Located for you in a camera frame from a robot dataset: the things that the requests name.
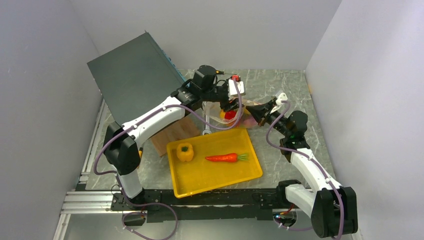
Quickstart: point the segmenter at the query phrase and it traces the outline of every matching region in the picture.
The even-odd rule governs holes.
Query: marble table surface
[[[288,116],[294,110],[300,110],[308,115],[307,131],[305,133],[306,141],[310,145],[317,160],[334,177],[334,170],[330,162],[330,157],[323,138],[314,104],[311,99],[308,85],[303,71],[299,70],[278,70],[278,69],[220,69],[226,73],[239,74],[246,86],[246,100],[257,103],[268,102],[279,90],[283,90],[291,103],[291,108],[286,114]],[[194,70],[180,69],[181,74],[189,79],[193,76]],[[109,109],[106,107],[106,119],[103,129],[100,132],[101,141],[98,143],[97,152],[103,146],[106,127],[114,121]],[[195,117],[190,116],[197,127],[202,131],[204,125]],[[278,149],[267,144],[265,134],[268,126],[253,127],[248,129],[250,140],[256,152],[263,175],[250,181],[241,182],[227,186],[227,189],[244,188],[275,188],[279,181],[297,179],[305,182],[300,172],[287,162]],[[279,144],[283,136],[272,131],[269,139]],[[146,189],[172,189],[172,180],[168,157],[159,157],[150,140],[144,144],[144,152],[141,159],[138,177],[141,184]],[[97,169],[100,172],[111,170],[112,167],[106,161],[103,155],[99,161]],[[116,184],[113,174],[102,176],[95,175],[91,170],[86,189],[87,190],[110,190]]]

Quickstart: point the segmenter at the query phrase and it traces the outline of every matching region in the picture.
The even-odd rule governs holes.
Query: orange carrot
[[[211,162],[227,162],[227,163],[235,163],[237,160],[246,161],[248,158],[247,154],[237,155],[236,153],[229,153],[226,155],[216,155],[216,156],[207,156],[206,160]]]

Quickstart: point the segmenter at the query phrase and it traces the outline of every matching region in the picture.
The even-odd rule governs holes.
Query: white wall
[[[100,54],[148,31],[179,68],[306,68],[341,0],[71,0]]]
[[[67,0],[0,7],[0,239],[52,239],[100,105],[96,48]]]
[[[424,2],[342,1],[306,68],[365,240],[422,239]]]

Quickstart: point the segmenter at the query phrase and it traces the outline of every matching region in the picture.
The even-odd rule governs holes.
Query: yellow tray
[[[194,157],[191,161],[177,158],[177,146],[190,143]],[[169,166],[175,197],[183,198],[205,191],[222,188],[262,176],[262,168],[256,157],[248,131],[233,128],[203,136],[173,141],[167,144]],[[248,154],[246,161],[211,162],[207,156],[236,153]]]

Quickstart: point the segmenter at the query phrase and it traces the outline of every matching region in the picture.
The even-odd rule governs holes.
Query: yellow bell pepper
[[[188,142],[180,143],[176,147],[176,156],[182,162],[190,162],[194,155],[193,146]]]

